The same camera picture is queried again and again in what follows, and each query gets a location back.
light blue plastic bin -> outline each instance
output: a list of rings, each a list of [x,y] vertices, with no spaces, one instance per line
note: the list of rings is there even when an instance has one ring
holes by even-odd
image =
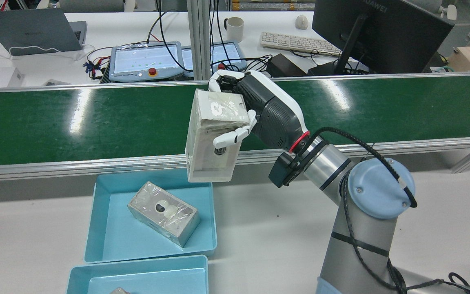
[[[207,294],[208,259],[204,255],[82,265],[70,271],[67,294]]]
[[[194,206],[201,222],[183,248],[136,220],[127,204],[147,182]],[[84,261],[100,263],[163,256],[211,255],[217,229],[211,183],[189,183],[186,169],[99,175],[93,192]]]

green conveyor belt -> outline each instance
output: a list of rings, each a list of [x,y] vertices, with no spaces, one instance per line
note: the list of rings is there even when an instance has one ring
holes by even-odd
[[[367,142],[470,137],[470,76],[278,84],[312,131],[333,126]],[[0,93],[0,165],[182,154],[194,90],[205,87]],[[242,150],[251,149],[265,146],[250,136]]]

mug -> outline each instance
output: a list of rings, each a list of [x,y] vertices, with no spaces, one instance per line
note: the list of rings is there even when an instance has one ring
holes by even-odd
[[[244,29],[244,20],[240,17],[230,17],[224,20],[224,29],[226,30],[228,40],[242,41],[242,32]]]

keyboard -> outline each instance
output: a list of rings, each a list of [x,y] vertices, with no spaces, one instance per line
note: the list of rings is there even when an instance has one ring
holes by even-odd
[[[263,32],[261,35],[261,46],[282,50],[293,50],[311,53],[317,50],[319,53],[326,52],[338,55],[340,49],[332,43],[323,39],[311,39],[306,37],[284,35],[272,32]]]

white box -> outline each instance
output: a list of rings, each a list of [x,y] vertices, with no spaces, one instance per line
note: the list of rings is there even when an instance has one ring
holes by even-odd
[[[24,76],[15,67],[0,67],[0,88],[15,88],[23,84]]]
[[[248,124],[242,95],[197,89],[184,151],[188,181],[230,181],[241,142],[225,149],[215,149],[213,140]]]

